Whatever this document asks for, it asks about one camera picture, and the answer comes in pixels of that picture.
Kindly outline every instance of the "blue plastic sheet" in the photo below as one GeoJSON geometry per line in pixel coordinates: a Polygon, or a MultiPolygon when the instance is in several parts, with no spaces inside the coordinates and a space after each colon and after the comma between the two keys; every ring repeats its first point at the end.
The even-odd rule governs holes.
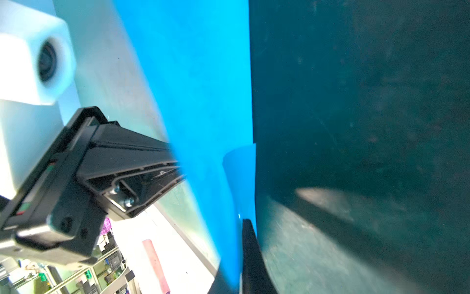
{"type": "MultiPolygon", "coordinates": [[[[237,172],[226,175],[222,161],[228,152],[253,144],[248,2],[114,2],[221,256],[226,280],[238,288],[242,201],[235,204],[227,181],[237,172]]],[[[246,166],[254,168],[254,162],[246,166]]],[[[236,185],[253,185],[254,191],[251,180],[236,185]]]]}

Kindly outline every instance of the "dark green surface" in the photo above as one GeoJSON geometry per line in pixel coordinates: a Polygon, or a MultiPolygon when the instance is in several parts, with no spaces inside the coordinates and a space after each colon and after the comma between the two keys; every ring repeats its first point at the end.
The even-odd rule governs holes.
{"type": "Polygon", "coordinates": [[[258,238],[280,293],[470,292],[469,16],[250,0],[258,238]]]}

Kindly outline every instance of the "pink object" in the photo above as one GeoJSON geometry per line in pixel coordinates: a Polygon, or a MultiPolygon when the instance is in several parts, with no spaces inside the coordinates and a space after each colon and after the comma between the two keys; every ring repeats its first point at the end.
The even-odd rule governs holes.
{"type": "Polygon", "coordinates": [[[157,252],[155,251],[155,248],[153,247],[152,240],[144,240],[142,241],[142,244],[144,245],[145,252],[147,252],[147,256],[149,257],[150,264],[152,265],[153,271],[155,272],[155,275],[158,278],[158,281],[160,282],[160,288],[162,289],[163,294],[169,294],[170,293],[170,287],[168,286],[168,283],[166,282],[165,275],[163,274],[163,269],[162,265],[160,264],[160,260],[158,259],[157,252]]]}
{"type": "Polygon", "coordinates": [[[111,230],[111,221],[108,217],[104,219],[103,228],[101,229],[100,235],[106,235],[111,230]]]}

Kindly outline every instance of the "blue edge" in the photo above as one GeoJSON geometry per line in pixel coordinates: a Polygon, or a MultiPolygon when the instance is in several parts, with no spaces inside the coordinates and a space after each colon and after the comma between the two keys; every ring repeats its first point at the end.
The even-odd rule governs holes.
{"type": "Polygon", "coordinates": [[[256,229],[248,1],[114,3],[219,252],[222,273],[238,289],[241,219],[251,219],[256,229]]]}

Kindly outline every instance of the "white floor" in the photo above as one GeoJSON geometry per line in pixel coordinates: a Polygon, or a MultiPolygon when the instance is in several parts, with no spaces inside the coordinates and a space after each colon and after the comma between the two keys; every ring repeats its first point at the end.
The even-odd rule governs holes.
{"type": "Polygon", "coordinates": [[[113,222],[117,245],[143,294],[159,294],[159,282],[142,241],[151,239],[172,294],[205,294],[214,277],[155,206],[139,216],[113,222]]]}

